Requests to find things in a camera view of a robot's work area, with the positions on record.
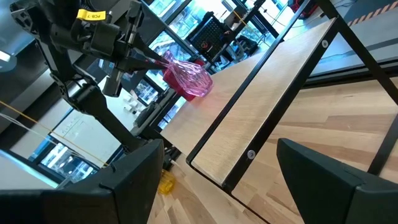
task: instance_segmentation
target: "window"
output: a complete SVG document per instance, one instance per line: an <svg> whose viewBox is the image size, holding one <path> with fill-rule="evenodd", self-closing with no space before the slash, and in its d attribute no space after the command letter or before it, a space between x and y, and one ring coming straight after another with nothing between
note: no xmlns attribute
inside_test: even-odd
<svg viewBox="0 0 398 224"><path fill-rule="evenodd" d="M87 72L96 77L98 81L101 81L105 76L110 75L113 71L114 63L108 62L102 59L96 59L87 69ZM162 78L157 78L157 74L155 72L158 71L153 71L153 72L148 72L147 74L152 75L151 79L155 81L156 84L160 84L162 82ZM131 76L128 74L123 75L123 88L126 91L131 91L132 87L129 86L128 84L131 82ZM136 86L134 89L134 92L137 94L137 96L142 100L141 102L144 102L146 104L149 104L153 100L157 99L158 92L150 85L148 84L145 80L141 80L139 84Z"/></svg>
<svg viewBox="0 0 398 224"><path fill-rule="evenodd" d="M171 22L170 28L181 39L185 39L191 31L202 21L206 12L214 12L217 19L223 21L229 11L220 0L193 0L185 9Z"/></svg>
<svg viewBox="0 0 398 224"><path fill-rule="evenodd" d="M232 12L236 8L236 4L232 0L222 0L221 3L227 8L228 11Z"/></svg>
<svg viewBox="0 0 398 224"><path fill-rule="evenodd" d="M166 51L171 51L177 60L187 61L191 55L186 52L171 36L166 32L162 32L149 46L154 52L163 55ZM163 81L163 72L161 70L149 70L147 76L151 78L163 90L169 86Z"/></svg>
<svg viewBox="0 0 398 224"><path fill-rule="evenodd" d="M272 26L275 28L277 32L282 32L283 29L285 29L285 26L287 25L290 20L293 18L294 12L290 7L286 7L275 19L278 20L278 22L274 21L274 19L270 20L273 21L271 22ZM299 26L303 24L303 21L297 21L295 26Z"/></svg>
<svg viewBox="0 0 398 224"><path fill-rule="evenodd" d="M183 2L184 0L155 0L149 9L165 21Z"/></svg>
<svg viewBox="0 0 398 224"><path fill-rule="evenodd" d="M40 165L55 171L63 178L70 177L74 183L97 172L94 167L75 154L62 143L58 143L40 162Z"/></svg>

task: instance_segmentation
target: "wall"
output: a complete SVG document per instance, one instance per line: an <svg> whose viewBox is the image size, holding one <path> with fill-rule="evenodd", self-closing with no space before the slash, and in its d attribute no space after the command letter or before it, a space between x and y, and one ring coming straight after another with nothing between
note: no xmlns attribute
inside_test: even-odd
<svg viewBox="0 0 398 224"><path fill-rule="evenodd" d="M69 93L73 93L76 89L77 88L74 86ZM70 108L71 106L64 99L58 100L48 110L48 112L38 120L38 122L49 129L53 129L61 121ZM38 124L33 125L31 129L43 136L49 134L47 129ZM28 131L23 137L20 138L17 143L15 143L15 145L11 147L11 151L28 159L43 140L43 137L33 133L32 131Z"/></svg>
<svg viewBox="0 0 398 224"><path fill-rule="evenodd" d="M0 151L0 190L54 189L57 184Z"/></svg>

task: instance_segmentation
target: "glass wall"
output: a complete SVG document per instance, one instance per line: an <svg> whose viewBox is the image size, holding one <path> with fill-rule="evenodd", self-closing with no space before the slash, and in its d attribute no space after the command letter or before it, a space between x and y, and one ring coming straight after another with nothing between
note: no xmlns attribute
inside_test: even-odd
<svg viewBox="0 0 398 224"><path fill-rule="evenodd" d="M145 80L141 80L134 90L137 96L142 99L147 105L157 99L158 92Z"/></svg>
<svg viewBox="0 0 398 224"><path fill-rule="evenodd" d="M29 160L60 182L70 178L73 183L76 183L97 173L99 169L49 135L33 152Z"/></svg>
<svg viewBox="0 0 398 224"><path fill-rule="evenodd" d="M191 31L202 21L206 12L214 12L220 21L229 15L229 11L220 0L193 0L171 23L170 28L185 40Z"/></svg>
<svg viewBox="0 0 398 224"><path fill-rule="evenodd" d="M266 18L267 21L272 24L277 32L282 32L285 28L283 25L288 24L294 16L294 12L291 8L284 7L287 5L287 3L288 0L265 1L259 10L264 18ZM246 1L244 4L248 8L254 7L254 1L252 0Z"/></svg>

